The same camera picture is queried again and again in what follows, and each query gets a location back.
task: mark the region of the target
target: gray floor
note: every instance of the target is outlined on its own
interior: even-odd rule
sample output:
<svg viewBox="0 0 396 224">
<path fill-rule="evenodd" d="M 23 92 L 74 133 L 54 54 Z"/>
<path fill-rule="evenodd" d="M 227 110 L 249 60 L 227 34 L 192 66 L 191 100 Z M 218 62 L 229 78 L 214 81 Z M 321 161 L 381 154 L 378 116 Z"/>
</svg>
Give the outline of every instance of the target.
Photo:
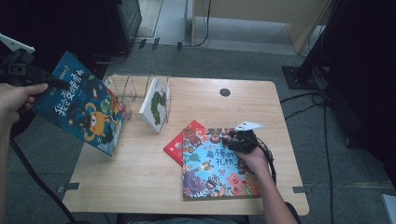
<svg viewBox="0 0 396 224">
<path fill-rule="evenodd" d="M 295 54 L 282 24 L 266 24 L 268 32 L 275 30 L 271 34 L 274 36 L 263 37 L 266 42 L 261 43 L 252 41 L 258 37 L 249 37 L 248 34 L 254 32 L 248 31 L 233 36 L 236 40 L 227 39 L 227 36 L 220 37 L 221 34 L 216 35 L 218 28 L 215 23 L 210 23 L 210 27 L 215 30 L 210 31 L 209 44 L 202 48 L 183 48 L 177 51 L 175 45 L 178 41 L 189 44 L 189 39 L 185 37 L 184 6 L 184 0 L 164 0 L 156 32 L 156 37 L 161 39 L 158 49 L 152 50 L 150 46 L 133 48 L 127 58 L 120 63 L 111 64 L 107 72 L 273 81 L 279 99 L 309 92 L 290 90 L 283 77 L 281 66 L 299 66 L 304 61 L 304 54 Z M 309 105 L 312 105 L 310 97 L 286 102 L 282 104 L 284 116 Z M 287 120 L 290 140 L 310 206 L 309 214 L 301 217 L 303 223 L 330 223 L 331 220 L 323 109 L 317 106 Z M 364 149 L 345 147 L 343 129 L 332 108 L 326 109 L 326 115 L 334 223 L 389 223 L 381 194 L 396 195 L 396 191 L 382 164 Z M 56 190 L 68 183 L 78 159 L 81 141 L 42 118 L 36 118 L 16 141 L 51 189 Z M 67 222 L 62 211 L 26 173 L 12 150 L 9 155 L 7 184 L 7 223 Z M 58 196 L 62 198 L 64 195 L 59 193 Z M 104 214 L 73 215 L 92 223 L 107 223 Z M 107 215 L 115 223 L 116 215 Z M 250 217 L 250 220 L 251 223 L 262 223 L 263 216 Z"/>
</svg>

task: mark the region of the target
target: white book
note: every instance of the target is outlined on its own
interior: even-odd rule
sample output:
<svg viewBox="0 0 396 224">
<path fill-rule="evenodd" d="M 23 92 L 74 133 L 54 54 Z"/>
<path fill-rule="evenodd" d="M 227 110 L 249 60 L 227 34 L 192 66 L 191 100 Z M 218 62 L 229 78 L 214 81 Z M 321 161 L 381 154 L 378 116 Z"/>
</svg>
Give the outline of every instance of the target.
<svg viewBox="0 0 396 224">
<path fill-rule="evenodd" d="M 155 77 L 151 81 L 139 114 L 156 133 L 160 132 L 163 121 L 166 119 L 166 102 L 167 96 L 163 83 Z"/>
</svg>

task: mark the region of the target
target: picture book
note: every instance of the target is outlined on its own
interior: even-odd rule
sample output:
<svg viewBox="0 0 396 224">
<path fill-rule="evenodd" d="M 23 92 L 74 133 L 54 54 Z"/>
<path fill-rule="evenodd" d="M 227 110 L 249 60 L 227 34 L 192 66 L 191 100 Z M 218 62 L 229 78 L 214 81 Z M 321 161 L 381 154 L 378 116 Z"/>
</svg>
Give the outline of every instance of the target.
<svg viewBox="0 0 396 224">
<path fill-rule="evenodd" d="M 198 121 L 193 120 L 186 129 L 204 128 Z M 183 165 L 183 132 L 180 132 L 163 150 L 181 166 Z"/>
<path fill-rule="evenodd" d="M 69 90 L 49 86 L 35 100 L 33 111 L 112 155 L 125 113 L 117 96 L 69 51 L 52 75 L 67 81 Z"/>
<path fill-rule="evenodd" d="M 163 83 L 155 77 L 151 81 L 139 114 L 156 133 L 160 132 L 167 116 L 166 101 L 167 96 Z"/>
<path fill-rule="evenodd" d="M 222 144 L 233 129 L 183 130 L 183 198 L 259 197 L 256 176 Z"/>
</svg>

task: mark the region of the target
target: black wearable device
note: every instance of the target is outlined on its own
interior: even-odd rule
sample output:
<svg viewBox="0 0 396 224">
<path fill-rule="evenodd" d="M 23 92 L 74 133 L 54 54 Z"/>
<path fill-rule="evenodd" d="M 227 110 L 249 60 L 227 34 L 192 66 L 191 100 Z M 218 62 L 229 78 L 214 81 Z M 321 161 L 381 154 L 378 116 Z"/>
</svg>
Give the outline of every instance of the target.
<svg viewBox="0 0 396 224">
<path fill-rule="evenodd" d="M 276 170 L 274 166 L 274 157 L 271 150 L 263 141 L 256 137 L 256 134 L 252 130 L 248 131 L 230 131 L 229 132 L 232 139 L 223 137 L 222 144 L 226 145 L 232 151 L 238 151 L 243 153 L 251 153 L 254 148 L 259 147 L 268 160 L 271 168 L 271 176 L 276 183 Z"/>
</svg>

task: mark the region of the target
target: hand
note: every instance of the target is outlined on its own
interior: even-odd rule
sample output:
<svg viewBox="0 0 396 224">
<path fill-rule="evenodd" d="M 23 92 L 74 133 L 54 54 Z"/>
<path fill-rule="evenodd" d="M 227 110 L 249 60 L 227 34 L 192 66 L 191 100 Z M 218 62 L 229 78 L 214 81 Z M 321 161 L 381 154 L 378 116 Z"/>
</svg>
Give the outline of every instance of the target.
<svg viewBox="0 0 396 224">
<path fill-rule="evenodd" d="M 0 84 L 0 121 L 12 126 L 20 119 L 20 109 L 29 110 L 33 107 L 35 98 L 48 88 L 47 83 L 27 86 L 13 87 L 5 83 Z"/>
<path fill-rule="evenodd" d="M 265 158 L 264 152 L 261 148 L 256 147 L 250 153 L 235 152 L 236 155 L 244 160 L 248 168 L 255 174 L 265 171 L 270 174 L 268 167 L 268 160 Z"/>
</svg>

